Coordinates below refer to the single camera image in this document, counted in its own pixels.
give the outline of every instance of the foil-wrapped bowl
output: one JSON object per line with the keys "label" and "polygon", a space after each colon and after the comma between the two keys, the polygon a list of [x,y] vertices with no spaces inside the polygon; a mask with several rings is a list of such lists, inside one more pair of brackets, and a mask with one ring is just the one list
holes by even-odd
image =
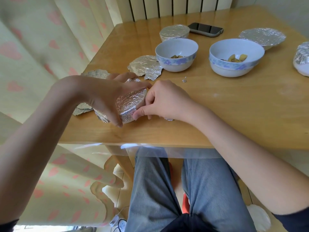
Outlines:
{"label": "foil-wrapped bowl", "polygon": [[254,41],[268,50],[282,43],[286,35],[272,28],[252,28],[242,31],[239,38]]}
{"label": "foil-wrapped bowl", "polygon": [[162,41],[174,38],[187,38],[189,36],[190,28],[188,26],[177,24],[162,28],[160,37]]}
{"label": "foil-wrapped bowl", "polygon": [[[138,81],[140,80],[137,78],[133,78],[133,79],[128,79],[126,83],[138,82]],[[116,101],[116,108],[120,115],[120,119],[122,120],[124,124],[134,121],[133,113],[134,111],[139,109],[141,106],[145,105],[146,94],[147,94],[147,89],[140,89],[137,91],[130,92],[121,97],[118,97]],[[95,110],[95,109],[94,111],[97,117],[99,118],[99,120],[106,122],[106,123],[110,122],[104,113],[98,110]]]}
{"label": "foil-wrapped bowl", "polygon": [[[89,71],[87,73],[82,73],[82,76],[90,76],[90,77],[101,78],[101,79],[106,79],[108,75],[109,73],[106,70],[101,70],[101,69],[98,69],[95,71]],[[93,110],[92,107],[89,106],[87,103],[81,103],[75,108],[73,115],[78,116],[80,114],[83,114],[85,112],[92,111],[92,110]]]}
{"label": "foil-wrapped bowl", "polygon": [[134,59],[127,67],[130,72],[134,72],[137,76],[145,75],[144,79],[154,81],[161,75],[162,67],[154,55],[144,55]]}
{"label": "foil-wrapped bowl", "polygon": [[294,67],[304,76],[309,76],[309,41],[301,43],[293,60]]}

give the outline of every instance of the blue floral pattern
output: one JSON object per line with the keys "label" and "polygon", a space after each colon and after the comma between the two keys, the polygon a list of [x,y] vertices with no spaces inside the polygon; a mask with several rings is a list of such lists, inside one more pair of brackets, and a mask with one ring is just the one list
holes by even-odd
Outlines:
{"label": "blue floral pattern", "polygon": [[169,58],[169,59],[166,59],[166,58],[163,58],[159,55],[156,55],[157,56],[157,60],[163,64],[166,64],[166,65],[172,65],[172,66],[177,66],[177,65],[183,65],[183,64],[186,64],[187,62],[189,61],[192,61],[193,59],[195,59],[196,57],[196,53],[188,56],[188,57],[183,57],[183,58]]}
{"label": "blue floral pattern", "polygon": [[218,67],[224,68],[224,69],[229,69],[229,70],[245,70],[252,68],[256,66],[259,63],[259,60],[256,60],[254,62],[245,62],[245,63],[231,63],[231,62],[226,62],[223,60],[220,60],[213,55],[209,54],[209,61],[212,64],[215,64]]}

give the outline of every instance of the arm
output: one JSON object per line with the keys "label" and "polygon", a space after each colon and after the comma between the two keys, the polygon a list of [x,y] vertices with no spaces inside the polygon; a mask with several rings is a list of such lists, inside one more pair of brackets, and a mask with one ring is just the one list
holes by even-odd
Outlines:
{"label": "arm", "polygon": [[309,177],[195,103],[172,82],[156,82],[146,96],[146,106],[134,118],[154,114],[199,129],[271,212],[290,214],[309,206]]}
{"label": "arm", "polygon": [[116,99],[128,92],[151,87],[148,82],[122,83],[136,76],[133,73],[111,76],[115,79],[71,76],[59,80],[36,111],[0,147],[0,225],[18,219],[24,211],[79,103],[87,102],[121,127]]}

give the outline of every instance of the forearm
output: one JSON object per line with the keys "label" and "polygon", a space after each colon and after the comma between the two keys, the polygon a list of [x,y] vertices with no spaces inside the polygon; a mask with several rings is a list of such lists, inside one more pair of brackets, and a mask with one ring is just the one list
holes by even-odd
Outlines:
{"label": "forearm", "polygon": [[0,147],[0,224],[22,214],[77,104],[70,87],[54,85]]}
{"label": "forearm", "polygon": [[309,206],[309,178],[222,121],[196,106],[198,128],[256,197],[273,213],[289,214]]}

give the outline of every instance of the sleeve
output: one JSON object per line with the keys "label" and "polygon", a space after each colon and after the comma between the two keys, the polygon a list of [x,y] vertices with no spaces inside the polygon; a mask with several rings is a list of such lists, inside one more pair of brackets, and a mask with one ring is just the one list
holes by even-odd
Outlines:
{"label": "sleeve", "polygon": [[274,216],[283,224],[288,232],[309,231],[309,208],[288,215]]}
{"label": "sleeve", "polygon": [[0,232],[13,232],[14,226],[17,224],[18,220],[0,225]]}

